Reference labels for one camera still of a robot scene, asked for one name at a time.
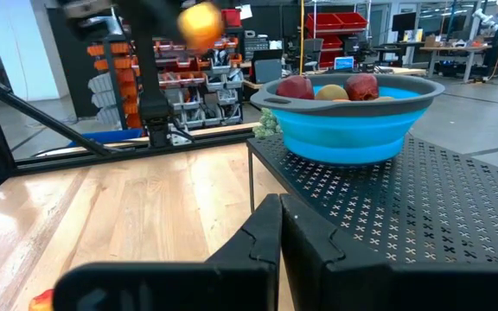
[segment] black perforated table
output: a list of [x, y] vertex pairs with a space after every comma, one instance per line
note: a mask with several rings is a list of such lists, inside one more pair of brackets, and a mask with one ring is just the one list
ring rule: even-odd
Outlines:
[[252, 210], [254, 154], [290, 194], [388, 259], [498, 262], [497, 167], [411, 136], [392, 160], [362, 167], [303, 159], [281, 136], [247, 147]]

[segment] table leg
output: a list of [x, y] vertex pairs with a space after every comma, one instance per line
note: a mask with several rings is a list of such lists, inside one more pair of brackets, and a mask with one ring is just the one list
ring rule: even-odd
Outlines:
[[252, 181], [252, 152], [250, 149], [247, 149], [249, 156], [249, 200], [251, 201], [251, 213], [255, 212], [255, 193], [254, 193], [254, 185]]
[[430, 69], [428, 69], [428, 78], [433, 77], [433, 69], [436, 65], [437, 51], [431, 51]]
[[464, 83], [468, 83], [470, 79], [470, 71], [472, 70], [472, 64], [474, 63], [474, 52], [468, 52], [468, 60], [466, 60], [466, 70], [464, 71]]

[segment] concrete floor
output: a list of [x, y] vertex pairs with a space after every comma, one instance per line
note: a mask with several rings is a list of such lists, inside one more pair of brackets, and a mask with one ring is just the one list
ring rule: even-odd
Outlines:
[[[487, 84], [465, 85], [458, 79], [434, 78], [446, 87], [444, 95], [411, 129], [420, 139], [498, 166], [498, 79]], [[70, 98], [36, 102], [35, 106], [65, 121], [81, 132], [113, 130], [96, 120], [75, 119]], [[244, 106], [245, 122], [259, 120], [260, 114]], [[37, 124], [18, 111], [0, 103], [0, 122], [16, 159], [67, 145], [63, 136]]]

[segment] blue collapsible bowl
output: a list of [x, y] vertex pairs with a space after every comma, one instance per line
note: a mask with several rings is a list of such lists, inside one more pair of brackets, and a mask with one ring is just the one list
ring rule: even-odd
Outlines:
[[[343, 86], [352, 74], [321, 74], [308, 78], [315, 92], [325, 85]], [[291, 152], [331, 164], [368, 164], [396, 156], [405, 134], [444, 87], [427, 79], [375, 74], [380, 96], [395, 100], [333, 102], [276, 95], [281, 80], [265, 84], [251, 101], [270, 108]]]

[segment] red apple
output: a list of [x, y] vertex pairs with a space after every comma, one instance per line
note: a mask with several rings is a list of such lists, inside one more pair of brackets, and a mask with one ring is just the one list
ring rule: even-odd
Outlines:
[[380, 95], [378, 80], [370, 73], [358, 73], [351, 76], [343, 88], [351, 100], [374, 100]]
[[312, 83], [306, 77], [290, 76], [283, 79], [276, 89], [276, 95], [289, 98], [314, 99]]

